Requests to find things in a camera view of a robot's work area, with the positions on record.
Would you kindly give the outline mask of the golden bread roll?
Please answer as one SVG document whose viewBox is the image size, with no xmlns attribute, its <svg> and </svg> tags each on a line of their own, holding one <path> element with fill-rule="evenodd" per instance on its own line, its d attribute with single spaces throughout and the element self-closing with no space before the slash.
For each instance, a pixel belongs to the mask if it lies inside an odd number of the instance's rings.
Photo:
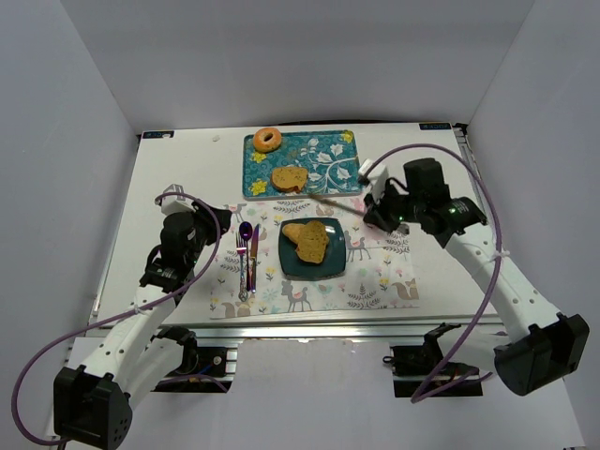
<svg viewBox="0 0 600 450">
<path fill-rule="evenodd" d="M 290 222 L 283 225 L 281 231 L 291 242 L 298 245 L 304 227 L 303 223 Z"/>
</svg>

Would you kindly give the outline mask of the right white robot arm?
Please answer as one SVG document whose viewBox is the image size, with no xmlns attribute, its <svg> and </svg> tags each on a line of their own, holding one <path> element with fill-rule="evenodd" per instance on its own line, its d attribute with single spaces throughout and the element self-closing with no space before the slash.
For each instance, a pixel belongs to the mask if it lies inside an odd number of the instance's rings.
<svg viewBox="0 0 600 450">
<path fill-rule="evenodd" d="M 590 333 L 576 314 L 566 316 L 496 248 L 494 231 L 469 198 L 454 198 L 433 158 L 404 166 L 406 185 L 397 190 L 385 168 L 366 160 L 360 183 L 369 186 L 364 221 L 387 233 L 405 223 L 435 238 L 484 293 L 505 328 L 502 336 L 443 323 L 424 336 L 423 354 L 434 371 L 456 362 L 492 372 L 519 396 L 574 372 Z"/>
</svg>

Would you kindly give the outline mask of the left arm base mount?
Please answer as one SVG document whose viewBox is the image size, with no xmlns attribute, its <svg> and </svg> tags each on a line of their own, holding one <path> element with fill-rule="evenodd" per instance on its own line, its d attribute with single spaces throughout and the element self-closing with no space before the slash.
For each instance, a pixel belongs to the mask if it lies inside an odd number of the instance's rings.
<svg viewBox="0 0 600 450">
<path fill-rule="evenodd" d="M 227 369 L 230 350 L 222 346 L 203 346 L 196 334 L 182 326 L 167 327 L 157 332 L 151 341 L 174 342 L 182 351 L 181 362 L 153 389 L 159 393 L 208 394 L 228 393 L 233 374 Z"/>
</svg>

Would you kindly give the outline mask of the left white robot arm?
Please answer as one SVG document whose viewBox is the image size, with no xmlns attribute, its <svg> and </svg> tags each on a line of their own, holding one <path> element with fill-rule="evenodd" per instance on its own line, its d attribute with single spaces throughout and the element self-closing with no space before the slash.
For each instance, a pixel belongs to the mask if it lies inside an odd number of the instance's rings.
<svg viewBox="0 0 600 450">
<path fill-rule="evenodd" d="M 166 215 L 124 317 L 78 367 L 64 367 L 54 379 L 53 428 L 61 438 L 118 448 L 134 410 L 163 378 L 194 371 L 194 333 L 160 326 L 187 293 L 203 249 L 216 246 L 231 220 L 231 211 L 197 202 Z"/>
</svg>

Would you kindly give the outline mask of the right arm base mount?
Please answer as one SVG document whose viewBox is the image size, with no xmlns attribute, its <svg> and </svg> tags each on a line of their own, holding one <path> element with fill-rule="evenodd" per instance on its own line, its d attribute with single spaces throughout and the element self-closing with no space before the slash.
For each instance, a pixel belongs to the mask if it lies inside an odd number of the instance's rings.
<svg viewBox="0 0 600 450">
<path fill-rule="evenodd" d="M 382 363 L 391 369 L 393 374 L 394 394 L 396 398 L 410 398 L 421 382 L 443 358 L 437 338 L 443 332 L 459 329 L 457 323 L 445 323 L 424 336 L 420 345 L 399 345 L 390 348 L 390 353 L 382 358 Z M 425 392 L 435 390 L 448 383 L 466 377 L 461 383 L 451 386 L 448 390 L 437 393 L 437 398 L 474 398 L 483 396 L 480 371 L 462 363 L 450 362 L 433 381 Z"/>
</svg>

